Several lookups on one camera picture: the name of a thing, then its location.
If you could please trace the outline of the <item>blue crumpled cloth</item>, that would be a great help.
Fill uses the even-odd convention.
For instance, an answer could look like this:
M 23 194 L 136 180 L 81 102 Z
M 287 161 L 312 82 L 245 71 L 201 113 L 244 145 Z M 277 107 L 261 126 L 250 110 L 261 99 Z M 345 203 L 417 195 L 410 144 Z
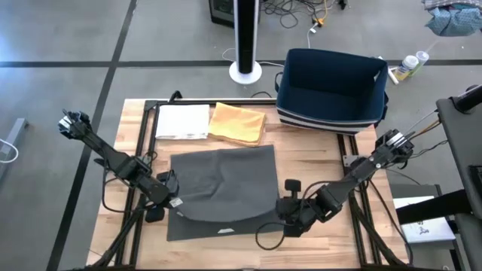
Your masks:
M 482 29 L 482 11 L 468 5 L 449 5 L 429 10 L 432 18 L 426 23 L 435 35 L 459 37 L 473 35 Z

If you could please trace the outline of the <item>navy white striped fabric basket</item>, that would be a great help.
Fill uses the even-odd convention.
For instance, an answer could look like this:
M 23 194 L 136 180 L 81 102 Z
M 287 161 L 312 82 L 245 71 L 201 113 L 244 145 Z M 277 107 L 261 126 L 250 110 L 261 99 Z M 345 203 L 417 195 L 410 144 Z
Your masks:
M 386 116 L 388 63 L 329 50 L 291 49 L 275 84 L 281 123 L 346 135 Z

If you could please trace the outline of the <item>white black tower fan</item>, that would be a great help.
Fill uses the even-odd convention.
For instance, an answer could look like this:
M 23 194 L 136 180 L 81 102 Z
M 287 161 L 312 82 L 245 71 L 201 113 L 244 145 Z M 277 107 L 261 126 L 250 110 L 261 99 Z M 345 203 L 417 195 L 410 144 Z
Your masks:
M 229 75 L 238 84 L 253 84 L 262 76 L 256 61 L 259 10 L 259 0 L 233 0 L 236 59 Z

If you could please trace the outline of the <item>white paper sheet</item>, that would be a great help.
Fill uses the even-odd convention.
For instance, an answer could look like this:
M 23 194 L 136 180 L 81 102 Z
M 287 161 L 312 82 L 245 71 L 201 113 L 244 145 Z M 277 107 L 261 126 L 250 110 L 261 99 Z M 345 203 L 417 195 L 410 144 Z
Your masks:
M 434 199 L 434 196 L 416 196 L 393 199 L 396 209 Z M 410 244 L 445 242 L 456 239 L 446 218 L 433 218 L 401 225 L 403 234 Z

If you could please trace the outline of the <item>dark grey desk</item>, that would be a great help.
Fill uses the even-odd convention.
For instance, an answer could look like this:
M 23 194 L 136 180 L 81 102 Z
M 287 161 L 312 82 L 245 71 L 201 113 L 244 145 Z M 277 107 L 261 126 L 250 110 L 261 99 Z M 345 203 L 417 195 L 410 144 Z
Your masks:
M 471 271 L 482 271 L 482 84 L 436 102 L 469 210 L 455 214 Z

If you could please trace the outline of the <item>grey towel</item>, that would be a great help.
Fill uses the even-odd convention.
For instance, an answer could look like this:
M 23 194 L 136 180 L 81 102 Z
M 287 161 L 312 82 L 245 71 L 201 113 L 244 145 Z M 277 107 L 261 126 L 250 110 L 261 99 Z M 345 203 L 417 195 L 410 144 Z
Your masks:
M 275 151 L 219 149 L 171 157 L 178 196 L 169 211 L 169 242 L 282 230 Z

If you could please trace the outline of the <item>black floor box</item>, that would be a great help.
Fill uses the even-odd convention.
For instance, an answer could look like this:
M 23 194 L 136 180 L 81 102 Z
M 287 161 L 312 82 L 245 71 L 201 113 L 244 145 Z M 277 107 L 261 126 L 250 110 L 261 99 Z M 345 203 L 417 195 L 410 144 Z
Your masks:
M 233 0 L 209 0 L 209 12 L 213 23 L 234 27 Z

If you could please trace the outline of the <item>yellow towel with white tags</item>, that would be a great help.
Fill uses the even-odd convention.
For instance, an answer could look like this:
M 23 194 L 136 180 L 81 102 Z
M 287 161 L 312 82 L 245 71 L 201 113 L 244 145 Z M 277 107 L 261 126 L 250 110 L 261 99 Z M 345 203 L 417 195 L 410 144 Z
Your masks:
M 208 136 L 246 147 L 261 142 L 266 114 L 217 102 L 209 122 Z

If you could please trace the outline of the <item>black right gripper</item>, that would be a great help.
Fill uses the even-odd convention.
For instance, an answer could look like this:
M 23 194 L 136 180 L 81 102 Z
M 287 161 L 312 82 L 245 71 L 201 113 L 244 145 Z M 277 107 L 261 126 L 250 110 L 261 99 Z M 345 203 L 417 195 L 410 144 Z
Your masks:
M 283 197 L 276 201 L 276 213 L 284 221 L 285 237 L 300 237 L 318 220 L 319 207 L 314 199 Z

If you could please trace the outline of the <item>grey metal stand leg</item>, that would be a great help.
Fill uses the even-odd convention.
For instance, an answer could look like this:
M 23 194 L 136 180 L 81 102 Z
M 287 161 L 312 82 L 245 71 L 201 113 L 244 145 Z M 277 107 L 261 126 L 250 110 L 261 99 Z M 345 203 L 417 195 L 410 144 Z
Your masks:
M 17 118 L 6 139 L 0 138 L 0 164 L 9 164 L 20 155 L 17 147 L 29 123 L 26 118 Z

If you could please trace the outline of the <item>black aluminium table frame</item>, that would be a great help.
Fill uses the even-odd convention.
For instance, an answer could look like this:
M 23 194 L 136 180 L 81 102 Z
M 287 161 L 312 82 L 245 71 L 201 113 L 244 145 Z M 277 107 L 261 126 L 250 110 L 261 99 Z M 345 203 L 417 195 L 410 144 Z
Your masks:
M 369 154 L 377 137 L 373 128 L 349 137 L 286 126 L 279 120 L 274 99 L 231 99 L 230 104 L 266 114 L 261 142 L 274 147 L 279 180 L 296 178 L 307 188 L 313 188 L 316 181 L 341 178 L 345 171 L 343 155 Z M 229 147 L 228 142 L 217 139 L 155 140 L 160 106 L 160 100 L 127 99 L 115 148 L 128 154 L 153 154 L 152 168 L 158 173 L 169 168 L 173 154 Z M 279 271 L 358 269 L 363 263 L 383 262 L 374 241 L 348 207 L 329 222 L 314 224 L 299 238 L 283 239 L 274 232 L 169 242 L 167 229 L 165 220 L 147 223 L 137 219 L 108 267 L 121 271 Z

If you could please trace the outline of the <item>white checked towel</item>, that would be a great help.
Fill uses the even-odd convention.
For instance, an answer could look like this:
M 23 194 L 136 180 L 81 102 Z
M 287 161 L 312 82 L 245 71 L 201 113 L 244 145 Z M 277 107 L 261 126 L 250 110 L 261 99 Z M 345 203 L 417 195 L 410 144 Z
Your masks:
M 209 105 L 160 106 L 156 139 L 206 139 L 209 132 Z

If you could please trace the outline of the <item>white wipes container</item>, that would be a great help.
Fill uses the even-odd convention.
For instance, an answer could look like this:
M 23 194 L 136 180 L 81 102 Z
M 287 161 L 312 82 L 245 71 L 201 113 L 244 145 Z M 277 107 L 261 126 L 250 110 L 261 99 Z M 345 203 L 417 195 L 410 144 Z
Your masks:
M 413 56 L 406 56 L 400 65 L 394 70 L 393 75 L 398 81 L 403 81 L 414 68 L 419 64 L 419 60 Z

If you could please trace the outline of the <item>clear plastic container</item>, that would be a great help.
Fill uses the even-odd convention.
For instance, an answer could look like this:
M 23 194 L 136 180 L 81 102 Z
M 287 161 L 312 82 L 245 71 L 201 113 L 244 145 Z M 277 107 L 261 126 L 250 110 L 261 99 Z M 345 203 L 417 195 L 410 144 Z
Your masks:
M 415 75 L 420 68 L 429 60 L 429 54 L 425 51 L 417 51 L 416 58 L 418 59 L 417 66 L 412 70 L 412 75 Z

